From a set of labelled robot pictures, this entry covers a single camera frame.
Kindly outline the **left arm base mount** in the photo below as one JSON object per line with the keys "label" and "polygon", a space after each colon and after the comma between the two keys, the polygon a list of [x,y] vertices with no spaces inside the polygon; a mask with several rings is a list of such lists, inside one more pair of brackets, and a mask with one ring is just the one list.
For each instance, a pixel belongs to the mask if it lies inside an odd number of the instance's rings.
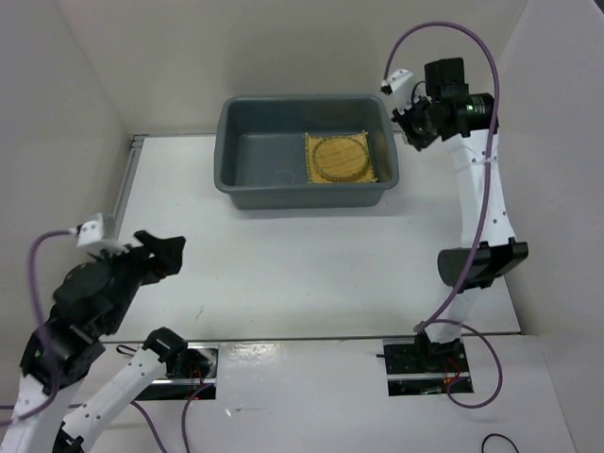
{"label": "left arm base mount", "polygon": [[217,344],[192,343],[188,360],[177,372],[160,377],[149,384],[136,398],[146,401],[214,400],[219,363]]}

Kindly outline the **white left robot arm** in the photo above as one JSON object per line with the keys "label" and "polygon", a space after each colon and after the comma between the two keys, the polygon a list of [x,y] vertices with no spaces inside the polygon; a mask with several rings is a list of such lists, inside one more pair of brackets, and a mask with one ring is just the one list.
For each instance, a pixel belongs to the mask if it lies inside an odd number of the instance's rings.
{"label": "white left robot arm", "polygon": [[101,340],[117,332],[137,291],[180,272],[186,240],[160,239],[135,232],[138,245],[122,245],[100,230],[68,230],[91,260],[74,267],[53,292],[54,304],[42,316],[35,260],[47,239],[42,234],[27,256],[34,315],[21,358],[19,393],[1,425],[4,452],[87,452],[107,425],[153,380],[177,377],[188,365],[188,344],[171,329],[152,331],[126,366],[77,410],[69,406],[94,362],[105,351]]}

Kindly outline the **square woven bamboo tray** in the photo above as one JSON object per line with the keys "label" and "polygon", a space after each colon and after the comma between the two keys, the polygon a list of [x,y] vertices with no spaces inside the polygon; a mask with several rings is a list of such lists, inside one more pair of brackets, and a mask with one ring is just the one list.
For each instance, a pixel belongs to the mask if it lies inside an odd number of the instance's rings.
{"label": "square woven bamboo tray", "polygon": [[358,134],[352,135],[332,135],[332,136],[314,136],[309,133],[305,134],[305,160],[306,160],[306,169],[308,174],[309,182],[312,184],[333,184],[333,183],[374,183],[378,179],[375,175],[373,163],[371,161],[371,155],[369,151],[369,167],[365,171],[365,173],[355,179],[347,180],[347,181],[330,181],[321,176],[319,176],[313,169],[310,167],[310,148],[317,142],[319,138],[322,137],[333,137],[333,136],[354,136],[360,138],[368,147],[368,134],[366,131],[363,131]]}

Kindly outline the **round yellow bamboo plate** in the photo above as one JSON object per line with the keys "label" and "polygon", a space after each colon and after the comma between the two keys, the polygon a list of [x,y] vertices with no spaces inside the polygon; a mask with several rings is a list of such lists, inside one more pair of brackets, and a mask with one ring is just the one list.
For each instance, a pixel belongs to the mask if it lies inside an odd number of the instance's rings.
{"label": "round yellow bamboo plate", "polygon": [[367,145],[358,137],[322,137],[310,148],[310,167],[330,181],[347,181],[369,167]]}

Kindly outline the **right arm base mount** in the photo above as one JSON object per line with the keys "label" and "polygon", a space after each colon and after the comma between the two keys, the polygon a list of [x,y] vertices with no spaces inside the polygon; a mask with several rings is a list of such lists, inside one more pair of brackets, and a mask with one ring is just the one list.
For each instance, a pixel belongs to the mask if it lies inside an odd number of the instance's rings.
{"label": "right arm base mount", "polygon": [[428,338],[387,339],[383,360],[389,396],[419,396],[474,392],[466,351],[460,340],[445,345],[432,344]]}

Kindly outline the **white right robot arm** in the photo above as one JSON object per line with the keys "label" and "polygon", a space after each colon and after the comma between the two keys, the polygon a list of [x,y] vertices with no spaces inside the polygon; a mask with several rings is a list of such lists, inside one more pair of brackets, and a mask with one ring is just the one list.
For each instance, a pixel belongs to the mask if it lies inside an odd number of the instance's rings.
{"label": "white right robot arm", "polygon": [[425,371],[437,369],[459,350],[461,325],[483,291],[525,260],[527,243],[510,223],[498,168],[495,99],[473,93],[461,58],[426,65],[425,75],[399,69],[382,90],[394,100],[392,120],[405,142],[418,151],[442,142],[452,160],[461,204],[461,244],[439,252],[437,270],[452,289],[448,305],[423,322],[413,359]]}

